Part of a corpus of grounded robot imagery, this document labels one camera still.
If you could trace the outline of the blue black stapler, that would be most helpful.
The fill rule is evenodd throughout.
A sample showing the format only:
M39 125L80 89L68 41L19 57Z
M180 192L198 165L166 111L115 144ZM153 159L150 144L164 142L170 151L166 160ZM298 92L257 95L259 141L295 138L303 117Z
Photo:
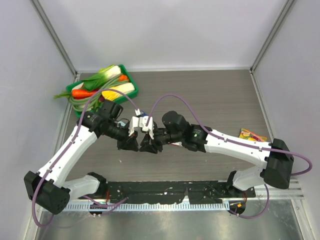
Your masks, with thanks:
M144 111L141 110L141 111L140 111L140 116L141 116L141 117L145 117L145 116L147 116L147 114L146 114Z

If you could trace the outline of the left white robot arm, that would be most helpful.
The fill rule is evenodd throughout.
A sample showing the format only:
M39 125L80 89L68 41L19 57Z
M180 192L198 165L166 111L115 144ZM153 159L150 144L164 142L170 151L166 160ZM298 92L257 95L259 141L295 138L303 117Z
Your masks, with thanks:
M121 126L117 121L122 111L121 105L110 100L105 100L97 112L86 111L52 159L38 172L29 171L25 175L24 183L29 199L54 215L59 214L74 199L86 195L102 199L108 191L105 177L90 172L75 180L67 181L66 178L83 153L100 136L116 140L119 150L139 150L138 133L130 133L128 124Z

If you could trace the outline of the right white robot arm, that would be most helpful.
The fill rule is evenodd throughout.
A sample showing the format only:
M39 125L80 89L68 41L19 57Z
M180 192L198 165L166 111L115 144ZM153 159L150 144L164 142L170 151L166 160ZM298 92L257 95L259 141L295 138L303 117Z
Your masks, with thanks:
M190 124L175 111L164 114L162 123L164 127L158 128L152 117L132 118L130 130L145 133L140 143L141 152L157 154L164 145L178 144L189 151L227 155L253 164L246 170L230 173L225 190L233 198L263 184L283 190L289 188L294 157L283 140L275 138L272 142L259 142L240 139L210 127Z

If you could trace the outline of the light blue white stapler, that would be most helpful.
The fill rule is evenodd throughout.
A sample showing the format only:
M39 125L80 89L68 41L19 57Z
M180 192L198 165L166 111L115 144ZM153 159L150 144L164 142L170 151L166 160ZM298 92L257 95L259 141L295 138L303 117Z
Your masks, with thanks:
M123 127L123 128L125 128L125 127L126 127L126 125L127 125L127 122L118 121L118 122L117 122L117 124L118 124L118 126L119 126L119 127Z

